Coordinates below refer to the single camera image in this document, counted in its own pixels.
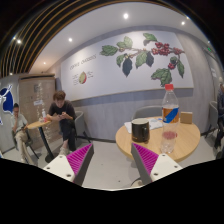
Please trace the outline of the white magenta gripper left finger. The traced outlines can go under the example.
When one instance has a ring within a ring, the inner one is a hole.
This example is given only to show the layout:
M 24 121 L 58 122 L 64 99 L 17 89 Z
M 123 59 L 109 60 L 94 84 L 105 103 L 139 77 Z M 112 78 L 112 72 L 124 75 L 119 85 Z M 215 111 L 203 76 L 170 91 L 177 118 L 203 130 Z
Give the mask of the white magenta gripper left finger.
M 93 154 L 94 146 L 90 143 L 67 156 L 58 155 L 44 170 L 81 186 Z

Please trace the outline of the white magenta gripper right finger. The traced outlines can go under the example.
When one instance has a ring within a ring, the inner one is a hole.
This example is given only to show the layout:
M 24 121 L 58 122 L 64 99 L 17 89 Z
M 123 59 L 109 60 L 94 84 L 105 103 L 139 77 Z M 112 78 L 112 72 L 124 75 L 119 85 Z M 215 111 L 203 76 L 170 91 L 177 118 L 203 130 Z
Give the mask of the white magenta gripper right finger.
M 131 153 L 138 168 L 140 179 L 144 185 L 182 169 L 167 154 L 156 154 L 136 143 L 131 145 Z

